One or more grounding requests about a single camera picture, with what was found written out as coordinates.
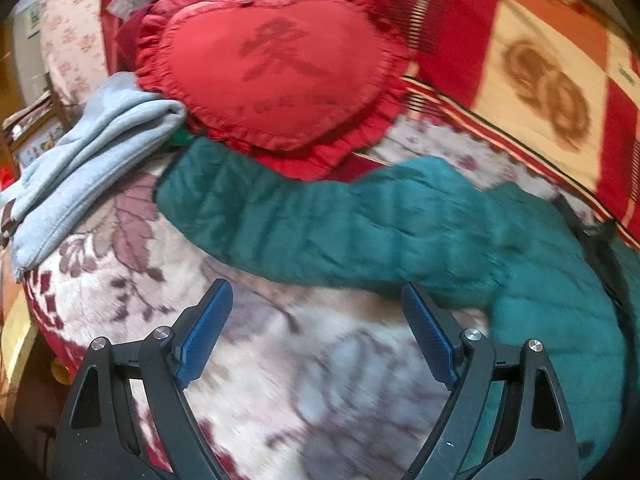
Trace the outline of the teal quilted jacket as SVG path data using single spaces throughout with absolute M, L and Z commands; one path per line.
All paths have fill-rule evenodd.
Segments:
M 482 191 L 439 157 L 352 182 L 300 182 L 206 139 L 158 180 L 160 213 L 222 263 L 269 281 L 396 298 L 409 282 L 486 312 L 492 340 L 541 340 L 588 474 L 639 392 L 639 256 L 611 222 L 514 183 Z

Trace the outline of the white maroon floral blanket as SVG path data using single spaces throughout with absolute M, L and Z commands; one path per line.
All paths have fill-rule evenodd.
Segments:
M 553 194 L 485 143 L 428 122 L 399 118 L 373 155 L 378 169 L 432 156 L 482 191 L 510 182 L 549 202 Z M 157 182 L 174 160 L 154 159 L 114 185 L 25 274 L 56 354 L 78 367 L 93 337 L 144 336 L 224 278 L 233 310 L 186 397 L 230 476 L 399 478 L 446 399 L 402 318 L 400 294 L 273 282 L 220 262 L 156 206 Z

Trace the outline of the light blue folded garment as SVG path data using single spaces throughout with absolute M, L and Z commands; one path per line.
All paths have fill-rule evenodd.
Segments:
M 142 90 L 134 74 L 108 78 L 76 125 L 1 192 L 1 240 L 14 280 L 47 259 L 94 202 L 185 120 L 181 102 Z

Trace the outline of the red cream rose blanket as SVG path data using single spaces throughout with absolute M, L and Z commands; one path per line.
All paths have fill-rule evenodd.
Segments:
M 639 241 L 639 57 L 582 0 L 373 0 L 407 36 L 420 113 L 581 198 Z

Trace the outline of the red heart-shaped pillow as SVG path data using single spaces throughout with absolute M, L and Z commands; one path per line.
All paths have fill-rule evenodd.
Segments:
M 378 143 L 404 105 L 408 44 L 371 0 L 157 0 L 125 29 L 142 89 L 292 179 Z

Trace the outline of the pink floral fabric bundle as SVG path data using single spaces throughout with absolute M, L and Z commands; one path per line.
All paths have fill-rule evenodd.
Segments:
M 80 104 L 107 78 L 101 0 L 39 0 L 41 54 L 56 92 Z

